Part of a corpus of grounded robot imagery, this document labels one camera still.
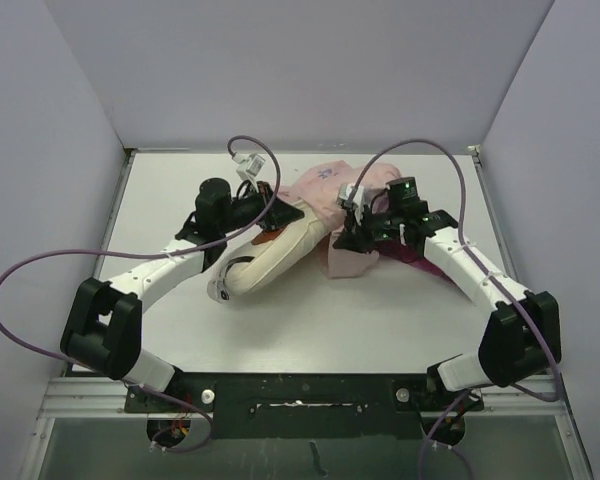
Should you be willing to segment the cream pillow with bear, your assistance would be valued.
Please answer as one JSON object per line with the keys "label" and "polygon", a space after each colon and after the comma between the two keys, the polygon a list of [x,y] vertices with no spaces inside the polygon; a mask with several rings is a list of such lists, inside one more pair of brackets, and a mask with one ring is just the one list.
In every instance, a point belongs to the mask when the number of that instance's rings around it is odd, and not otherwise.
{"label": "cream pillow with bear", "polygon": [[329,229],[304,201],[293,203],[304,217],[287,225],[273,238],[261,235],[230,251],[213,268],[208,296],[218,302],[254,293],[276,280],[306,257]]}

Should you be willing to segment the pink pillowcase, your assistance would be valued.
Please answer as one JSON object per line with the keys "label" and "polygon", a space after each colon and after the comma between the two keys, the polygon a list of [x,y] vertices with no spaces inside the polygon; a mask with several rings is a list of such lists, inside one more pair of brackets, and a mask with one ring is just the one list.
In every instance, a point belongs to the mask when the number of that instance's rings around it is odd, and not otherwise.
{"label": "pink pillowcase", "polygon": [[366,173],[339,160],[306,170],[279,190],[281,199],[308,208],[322,231],[318,258],[329,279],[360,277],[385,256],[440,278],[446,275],[393,234],[373,227],[389,207],[389,183],[402,178],[392,164],[376,163]]}

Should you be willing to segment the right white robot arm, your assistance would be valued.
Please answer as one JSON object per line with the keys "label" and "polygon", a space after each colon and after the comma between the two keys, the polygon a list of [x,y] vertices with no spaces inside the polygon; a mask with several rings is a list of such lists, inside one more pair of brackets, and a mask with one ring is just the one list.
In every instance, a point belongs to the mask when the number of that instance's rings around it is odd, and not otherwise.
{"label": "right white robot arm", "polygon": [[425,395],[432,406],[449,408],[461,390],[507,387],[560,362],[556,299],[532,292],[495,266],[464,239],[449,213],[429,209],[414,178],[372,192],[344,184],[337,203],[345,219],[335,248],[370,253],[390,243],[404,246],[437,267],[486,317],[473,351],[429,368]]}

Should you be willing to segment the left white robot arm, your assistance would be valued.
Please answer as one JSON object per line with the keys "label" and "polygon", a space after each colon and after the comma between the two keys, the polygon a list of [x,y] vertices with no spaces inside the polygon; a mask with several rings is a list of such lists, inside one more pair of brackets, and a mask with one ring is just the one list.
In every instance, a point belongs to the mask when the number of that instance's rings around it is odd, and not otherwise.
{"label": "left white robot arm", "polygon": [[143,314],[176,286],[213,266],[229,234],[252,225],[278,232],[304,216],[268,183],[246,187],[235,196],[224,179],[204,181],[194,211],[158,258],[107,281],[83,281],[61,337],[61,352],[113,380],[148,388],[148,399],[160,410],[178,407],[183,373],[142,349]]}

